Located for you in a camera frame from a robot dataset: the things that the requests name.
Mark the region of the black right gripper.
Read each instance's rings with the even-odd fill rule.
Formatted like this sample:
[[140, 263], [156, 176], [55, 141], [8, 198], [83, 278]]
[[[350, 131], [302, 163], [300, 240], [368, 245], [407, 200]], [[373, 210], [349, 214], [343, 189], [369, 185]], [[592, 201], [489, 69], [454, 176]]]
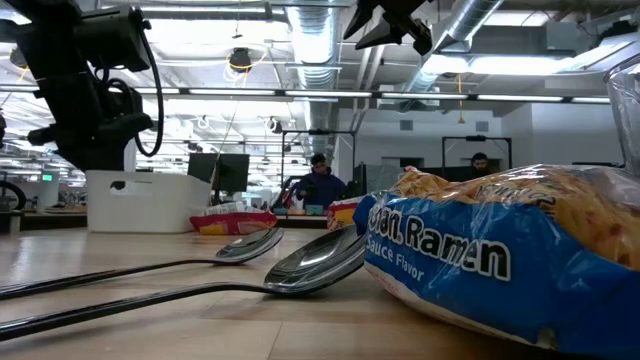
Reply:
[[401, 45], [403, 38], [409, 35], [413, 39], [413, 49], [420, 55], [426, 55], [433, 46], [431, 30], [419, 19], [414, 19], [412, 14], [429, 1], [357, 0], [355, 13], [343, 33], [343, 38], [350, 38], [366, 25], [379, 4], [383, 9], [383, 19], [356, 43], [355, 49], [362, 50], [388, 44]]

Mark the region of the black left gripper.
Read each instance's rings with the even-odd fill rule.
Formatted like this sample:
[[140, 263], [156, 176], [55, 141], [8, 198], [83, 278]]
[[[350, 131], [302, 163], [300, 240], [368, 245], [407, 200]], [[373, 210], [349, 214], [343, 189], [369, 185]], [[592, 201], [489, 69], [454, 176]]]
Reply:
[[124, 149], [80, 148], [126, 143], [153, 127], [142, 109], [139, 92], [119, 78], [106, 81], [90, 72], [52, 76], [37, 81], [34, 96], [46, 101], [55, 122], [28, 133], [33, 145], [57, 144], [62, 157], [77, 169], [122, 171]]

